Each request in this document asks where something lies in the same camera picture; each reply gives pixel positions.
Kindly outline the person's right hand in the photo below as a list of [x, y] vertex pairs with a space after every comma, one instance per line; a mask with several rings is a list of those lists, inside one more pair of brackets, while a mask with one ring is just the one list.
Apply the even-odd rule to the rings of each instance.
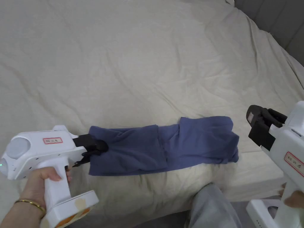
[[304, 193], [302, 191], [294, 191], [290, 197], [284, 200], [284, 204], [291, 208], [304, 209]]

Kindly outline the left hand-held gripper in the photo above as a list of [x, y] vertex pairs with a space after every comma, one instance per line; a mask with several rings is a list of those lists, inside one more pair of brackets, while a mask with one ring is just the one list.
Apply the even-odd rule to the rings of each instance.
[[41, 228], [65, 228], [86, 216], [99, 202], [95, 191], [71, 196], [66, 167], [79, 167], [90, 162], [90, 156], [109, 150], [103, 140], [91, 135], [73, 135], [64, 125], [52, 130], [22, 132], [11, 139], [3, 156], [0, 170], [9, 180], [27, 178], [34, 170], [54, 167], [60, 181], [45, 180], [46, 215]]

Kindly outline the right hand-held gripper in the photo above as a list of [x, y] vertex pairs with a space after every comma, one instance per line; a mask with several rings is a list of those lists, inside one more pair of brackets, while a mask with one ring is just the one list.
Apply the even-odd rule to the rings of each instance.
[[246, 119], [249, 138], [282, 170], [286, 186], [281, 200], [254, 199], [246, 211], [256, 228], [302, 228], [303, 209], [291, 208], [284, 200], [304, 190], [304, 102], [286, 116], [276, 110], [250, 105]]

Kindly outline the person's left hand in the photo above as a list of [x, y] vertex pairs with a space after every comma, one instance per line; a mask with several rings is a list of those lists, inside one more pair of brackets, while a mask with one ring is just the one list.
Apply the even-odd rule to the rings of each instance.
[[45, 180], [61, 181], [62, 177], [56, 172], [54, 167], [44, 167], [34, 170], [28, 178], [25, 188], [19, 200], [35, 202], [44, 209], [45, 204]]

